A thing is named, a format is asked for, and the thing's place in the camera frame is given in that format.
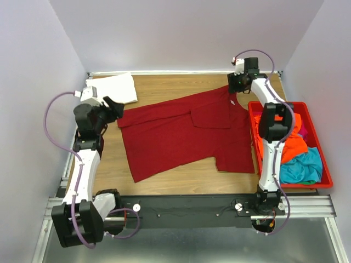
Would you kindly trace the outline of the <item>dark red t shirt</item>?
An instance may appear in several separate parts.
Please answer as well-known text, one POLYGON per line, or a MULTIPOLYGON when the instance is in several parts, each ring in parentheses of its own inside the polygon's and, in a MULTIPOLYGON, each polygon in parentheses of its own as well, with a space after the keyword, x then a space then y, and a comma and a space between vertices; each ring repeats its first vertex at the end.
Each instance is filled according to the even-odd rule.
POLYGON ((254 172, 248 111, 227 86, 126 110, 117 125, 135 182, 208 157, 218 171, 254 172))

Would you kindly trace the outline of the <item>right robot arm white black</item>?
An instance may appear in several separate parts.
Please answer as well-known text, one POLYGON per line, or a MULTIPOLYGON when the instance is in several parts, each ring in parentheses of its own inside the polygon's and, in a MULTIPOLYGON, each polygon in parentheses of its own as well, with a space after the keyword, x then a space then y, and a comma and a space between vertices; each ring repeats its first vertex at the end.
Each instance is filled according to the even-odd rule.
POLYGON ((258 126, 264 146, 261 178, 255 197, 241 202, 245 208, 263 215, 279 207, 281 157, 285 141, 295 126, 295 115, 292 105, 273 89, 269 77, 260 73, 258 58, 234 57, 231 63, 235 69, 227 75, 229 92, 253 92, 263 107, 258 126))

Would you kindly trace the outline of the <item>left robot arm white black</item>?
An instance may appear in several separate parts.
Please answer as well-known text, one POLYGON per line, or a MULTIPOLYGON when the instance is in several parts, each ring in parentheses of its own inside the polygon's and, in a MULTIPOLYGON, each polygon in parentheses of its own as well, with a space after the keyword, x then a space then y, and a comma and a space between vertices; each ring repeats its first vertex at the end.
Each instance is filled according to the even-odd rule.
POLYGON ((71 184, 60 205, 51 212, 62 247, 85 245, 92 249, 104 236, 107 216, 121 212, 116 189, 94 195, 93 184, 104 149, 108 125, 123 116, 124 105, 109 96, 97 102, 82 102, 73 110, 77 125, 75 142, 68 152, 74 155, 71 184))

